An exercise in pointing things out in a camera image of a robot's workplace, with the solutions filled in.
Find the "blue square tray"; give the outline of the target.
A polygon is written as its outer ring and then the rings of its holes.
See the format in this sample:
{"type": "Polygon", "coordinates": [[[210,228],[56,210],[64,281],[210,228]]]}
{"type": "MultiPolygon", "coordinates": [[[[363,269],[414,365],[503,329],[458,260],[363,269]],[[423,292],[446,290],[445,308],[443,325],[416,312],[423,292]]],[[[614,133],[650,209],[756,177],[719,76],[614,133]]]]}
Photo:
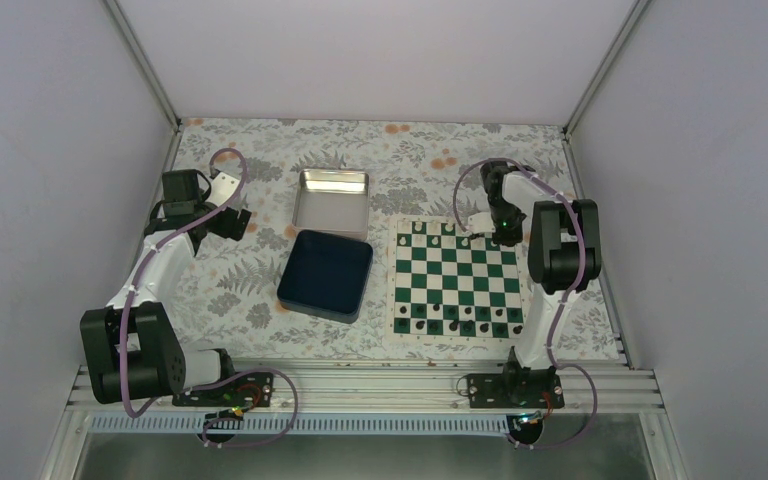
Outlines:
{"type": "Polygon", "coordinates": [[[283,308],[343,324],[357,321],[373,264],[364,241],[315,230],[298,233],[277,288],[283,308]]]}

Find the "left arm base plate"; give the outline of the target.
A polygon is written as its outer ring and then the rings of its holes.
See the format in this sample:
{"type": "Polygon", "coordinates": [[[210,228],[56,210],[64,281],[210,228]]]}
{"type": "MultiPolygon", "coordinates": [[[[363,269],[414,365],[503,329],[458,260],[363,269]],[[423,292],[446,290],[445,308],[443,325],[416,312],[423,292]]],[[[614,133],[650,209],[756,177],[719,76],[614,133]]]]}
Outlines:
{"type": "Polygon", "coordinates": [[[177,407],[242,410],[254,407],[265,408],[270,406],[273,382],[272,373],[255,372],[211,390],[174,395],[172,404],[177,407]]]}

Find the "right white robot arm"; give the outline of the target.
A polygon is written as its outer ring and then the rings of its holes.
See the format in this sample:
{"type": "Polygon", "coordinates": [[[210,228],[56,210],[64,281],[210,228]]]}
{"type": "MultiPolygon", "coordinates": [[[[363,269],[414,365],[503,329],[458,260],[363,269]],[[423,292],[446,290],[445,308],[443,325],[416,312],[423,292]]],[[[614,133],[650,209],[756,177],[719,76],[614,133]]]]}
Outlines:
{"type": "Polygon", "coordinates": [[[567,305],[601,273],[599,209],[592,199],[566,199],[513,160],[487,159],[480,176],[492,240],[515,247],[524,241],[524,226],[530,226],[527,269],[532,300],[523,336],[511,350],[501,382],[504,399],[525,407],[541,387],[553,391],[558,368],[555,336],[568,318],[567,305]]]}

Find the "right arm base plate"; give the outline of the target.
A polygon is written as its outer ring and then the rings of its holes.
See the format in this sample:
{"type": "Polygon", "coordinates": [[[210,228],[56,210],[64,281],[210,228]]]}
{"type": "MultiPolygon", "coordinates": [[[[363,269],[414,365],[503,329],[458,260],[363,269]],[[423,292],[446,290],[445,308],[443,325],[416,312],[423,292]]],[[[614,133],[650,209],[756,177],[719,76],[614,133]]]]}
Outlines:
{"type": "Polygon", "coordinates": [[[537,409],[565,407],[559,376],[549,370],[532,370],[516,377],[503,374],[469,374],[466,393],[473,409],[537,409]]]}

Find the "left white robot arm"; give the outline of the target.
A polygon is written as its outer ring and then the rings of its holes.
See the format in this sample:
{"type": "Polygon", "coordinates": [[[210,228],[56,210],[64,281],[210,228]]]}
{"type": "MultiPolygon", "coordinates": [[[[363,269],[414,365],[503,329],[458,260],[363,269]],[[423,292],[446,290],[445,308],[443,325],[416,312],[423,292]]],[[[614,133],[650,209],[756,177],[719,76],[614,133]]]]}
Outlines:
{"type": "Polygon", "coordinates": [[[80,333],[90,385],[101,404],[165,397],[198,386],[215,405],[230,402],[238,377],[221,349],[186,350],[167,306],[185,270],[210,234],[241,240],[250,219],[231,208],[243,181],[195,169],[162,177],[162,197],[150,212],[139,258],[107,305],[86,311],[80,333]]]}

